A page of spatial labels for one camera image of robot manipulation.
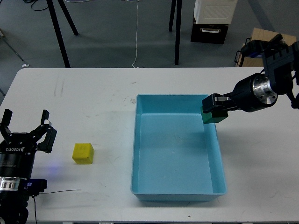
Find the yellow cube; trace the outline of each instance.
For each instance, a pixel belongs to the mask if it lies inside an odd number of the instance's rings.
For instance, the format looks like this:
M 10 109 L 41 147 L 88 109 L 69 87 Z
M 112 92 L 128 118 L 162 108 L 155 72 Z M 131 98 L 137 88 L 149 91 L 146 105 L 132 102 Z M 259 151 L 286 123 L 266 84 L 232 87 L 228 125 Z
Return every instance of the yellow cube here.
M 76 143 L 73 151 L 73 160 L 77 164 L 92 164 L 94 149 L 90 143 Z

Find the table leg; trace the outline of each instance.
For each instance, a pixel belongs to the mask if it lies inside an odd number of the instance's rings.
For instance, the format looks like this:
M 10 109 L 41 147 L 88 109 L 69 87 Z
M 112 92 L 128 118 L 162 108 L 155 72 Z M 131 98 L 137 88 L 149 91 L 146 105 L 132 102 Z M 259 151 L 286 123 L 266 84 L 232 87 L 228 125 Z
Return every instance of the table leg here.
M 4 41 L 4 43 L 19 57 L 19 59 L 21 59 L 22 61 L 24 61 L 24 59 L 13 49 L 12 46 L 10 46 L 10 44 L 4 39 L 4 37 L 0 36 L 0 39 L 2 39 Z
M 60 31 L 60 28 L 59 28 L 57 16 L 56 16 L 56 13 L 55 13 L 55 8 L 54 8 L 54 5 L 53 5 L 53 0 L 47 0 L 47 4 L 48 4 L 48 7 L 49 7 L 49 12 L 50 12 L 50 15 L 51 15 L 54 30 L 55 30 L 55 33 L 56 33 L 56 37 L 57 37 L 57 40 L 58 40 L 59 47 L 60 47 L 61 55 L 62 55 L 62 58 L 64 60 L 64 65 L 65 65 L 66 68 L 70 68 L 71 66 L 70 66 L 69 58 L 67 56 L 66 49 L 65 49 L 65 46 L 64 46 L 64 40 L 62 38 L 61 31 Z
M 2 89 L 0 89 L 0 93 L 2 94 L 2 96 L 5 96 L 5 93 L 2 91 Z
M 176 2 L 177 2 L 177 0 L 172 0 L 172 2 L 171 2 L 171 10 L 170 10 L 170 18 L 169 18 L 169 26 L 168 26 L 169 32 L 172 32 L 174 13 L 176 10 Z
M 67 21 L 69 22 L 69 25 L 70 25 L 70 27 L 71 27 L 74 35 L 77 36 L 78 35 L 78 31 L 77 31 L 77 29 L 75 27 L 75 24 L 74 24 L 73 20 L 71 19 L 71 15 L 69 14 L 69 11 L 67 10 L 67 8 L 65 6 L 64 0 L 58 0 L 58 3 L 60 4 L 61 9 L 62 9 L 62 11 L 63 11 L 63 13 L 64 13 Z
M 176 21 L 176 46 L 174 53 L 174 64 L 178 65 L 179 59 L 179 44 L 181 35 L 181 16 L 182 16 L 182 0 L 177 0 L 177 21 Z

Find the blue tray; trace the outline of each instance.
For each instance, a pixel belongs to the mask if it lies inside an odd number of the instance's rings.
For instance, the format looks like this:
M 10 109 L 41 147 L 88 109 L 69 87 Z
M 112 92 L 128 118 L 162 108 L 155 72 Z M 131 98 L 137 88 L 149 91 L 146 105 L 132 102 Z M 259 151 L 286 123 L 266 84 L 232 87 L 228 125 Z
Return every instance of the blue tray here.
M 131 191 L 146 201 L 210 201 L 227 187 L 206 94 L 138 95 Z

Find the black storage box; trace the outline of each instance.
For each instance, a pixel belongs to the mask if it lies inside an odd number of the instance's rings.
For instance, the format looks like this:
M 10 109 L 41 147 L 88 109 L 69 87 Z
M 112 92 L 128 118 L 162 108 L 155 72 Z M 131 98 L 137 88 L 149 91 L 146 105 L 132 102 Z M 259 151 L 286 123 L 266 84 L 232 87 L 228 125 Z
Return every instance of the black storage box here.
M 196 24 L 193 19 L 191 42 L 224 44 L 228 25 L 223 24 Z

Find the wire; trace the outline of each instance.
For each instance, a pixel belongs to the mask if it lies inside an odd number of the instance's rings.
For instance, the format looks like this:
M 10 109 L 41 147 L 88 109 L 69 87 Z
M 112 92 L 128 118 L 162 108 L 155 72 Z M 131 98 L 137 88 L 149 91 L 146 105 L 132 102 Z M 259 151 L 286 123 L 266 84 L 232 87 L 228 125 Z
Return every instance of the wire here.
M 136 10 L 136 48 L 135 48 L 135 51 L 136 51 L 136 57 L 135 57 L 135 60 L 132 64 L 132 67 L 134 67 L 134 64 L 136 63 L 136 60 L 137 60 L 137 37 L 138 37 L 138 5 L 139 5 L 139 1 L 140 0 L 135 0 L 135 1 L 129 1 L 129 2 L 137 2 L 137 10 Z
M 33 200 L 34 200 L 34 215 L 36 217 L 36 199 L 35 196 L 32 196 Z
M 86 1 L 92 1 L 92 0 L 65 0 L 66 2 L 70 3 L 77 3 L 77 2 L 86 2 Z
M 66 192 L 66 191 L 75 191 L 75 190 L 60 190 L 60 191 L 44 192 L 40 194 L 52 194 L 52 193 Z
M 121 0 L 121 1 L 128 1 L 128 2 L 139 2 L 141 0 Z
M 40 193 L 40 194 L 52 194 L 52 193 L 66 192 L 66 191 L 74 191 L 74 190 L 60 190 L 60 191 L 45 192 L 45 193 Z M 35 196 L 32 196 L 32 198 L 34 200 L 34 215 L 36 217 L 36 199 L 35 199 Z
M 46 10 L 48 7 L 46 7 L 46 8 L 43 8 L 43 9 L 33 9 L 33 5 L 35 4 L 35 3 L 37 3 L 39 0 L 23 0 L 23 2 L 24 3 L 26 3 L 26 4 L 29 4 L 29 3 L 32 3 L 31 4 L 31 9 L 33 10 L 33 11 L 43 11 L 43 10 Z

